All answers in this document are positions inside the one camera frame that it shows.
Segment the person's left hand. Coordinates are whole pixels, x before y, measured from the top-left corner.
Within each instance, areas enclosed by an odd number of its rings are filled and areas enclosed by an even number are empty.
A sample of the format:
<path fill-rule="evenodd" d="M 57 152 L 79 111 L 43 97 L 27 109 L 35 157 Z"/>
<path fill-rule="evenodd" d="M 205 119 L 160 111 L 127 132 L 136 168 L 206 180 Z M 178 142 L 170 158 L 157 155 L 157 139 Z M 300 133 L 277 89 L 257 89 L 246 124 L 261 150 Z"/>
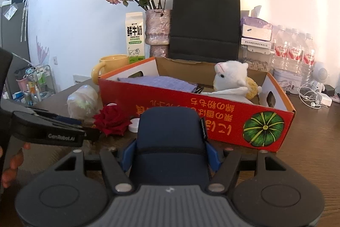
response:
<path fill-rule="evenodd" d="M 23 147 L 14 155 L 9 163 L 9 168 L 5 169 L 1 176 L 1 185 L 3 188 L 8 188 L 15 181 L 17 177 L 18 168 L 24 162 L 23 149 L 29 150 L 31 148 L 30 143 L 25 143 Z"/>

